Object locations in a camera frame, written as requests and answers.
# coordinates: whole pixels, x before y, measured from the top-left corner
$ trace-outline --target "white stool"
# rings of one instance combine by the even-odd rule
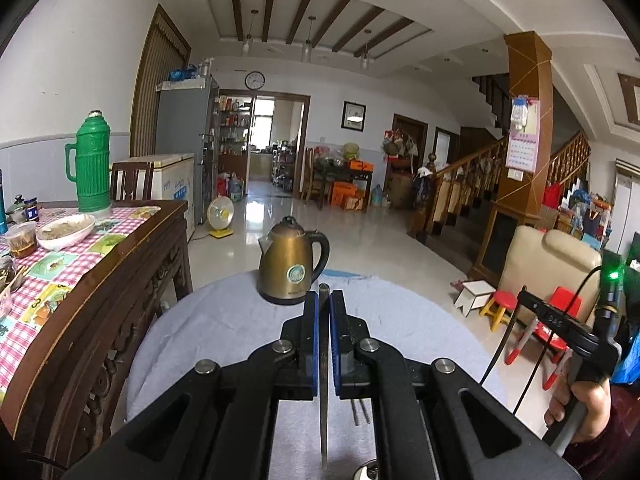
[[[483,280],[466,282],[462,284],[462,287],[462,291],[453,306],[461,308],[462,314],[465,317],[468,316],[474,308],[484,307],[491,295],[495,292],[495,288]]]

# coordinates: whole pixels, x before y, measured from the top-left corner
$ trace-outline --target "gold kettle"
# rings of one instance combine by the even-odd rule
[[[314,267],[312,244],[321,247]],[[305,231],[293,216],[285,216],[268,235],[258,240],[262,256],[258,292],[267,301],[282,305],[301,303],[311,284],[329,260],[329,240],[318,231]]]

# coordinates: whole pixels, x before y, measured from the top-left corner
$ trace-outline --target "red stool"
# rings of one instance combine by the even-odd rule
[[[559,310],[564,311],[568,307],[573,297],[574,293],[572,291],[564,288],[563,286],[559,286],[551,296],[549,304],[558,308]],[[582,299],[580,297],[575,298],[575,301],[573,302],[571,308],[567,311],[567,314],[569,316],[576,317],[578,311],[580,310],[581,304]],[[549,340],[549,336],[551,335],[551,330],[543,323],[538,322],[537,317],[532,319],[531,322],[527,325],[525,331],[520,336],[520,340],[518,341],[516,348],[514,348],[513,351],[511,351],[511,353],[505,359],[504,362],[507,365],[510,365],[515,361],[516,357],[520,355],[520,351],[524,347],[525,343],[534,333],[540,339],[542,339],[543,342],[546,343]],[[571,350],[569,350],[567,344],[557,335],[554,335],[552,337],[549,346],[551,346],[551,348],[553,348],[557,352],[556,355],[551,359],[551,362],[556,365],[556,369],[543,384],[542,387],[544,390],[548,390],[549,388],[551,388],[551,386],[553,386],[558,376],[562,373],[564,364],[569,360],[569,357],[571,357]]]
[[[494,305],[494,303],[498,304],[497,310],[491,310],[491,307]],[[501,321],[509,322],[511,317],[505,316],[505,312],[507,310],[509,312],[513,312],[513,310],[516,308],[517,303],[518,300],[510,292],[507,292],[506,290],[496,290],[491,299],[486,302],[486,305],[482,307],[478,314],[481,317],[493,317],[493,321],[491,322],[491,332],[495,332]]]

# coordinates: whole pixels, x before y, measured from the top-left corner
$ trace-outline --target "gray refrigerator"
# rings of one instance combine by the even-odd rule
[[[216,193],[220,143],[220,86],[211,76],[158,85],[156,154],[193,153],[193,215],[207,219]]]

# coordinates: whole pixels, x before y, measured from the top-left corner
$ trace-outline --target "kettle spout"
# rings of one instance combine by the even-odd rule
[[[273,244],[273,240],[271,240],[271,237],[269,235],[264,235],[258,238],[258,245],[260,245],[260,250],[262,251],[262,254],[265,254],[269,250],[269,247],[271,247],[271,244]]]

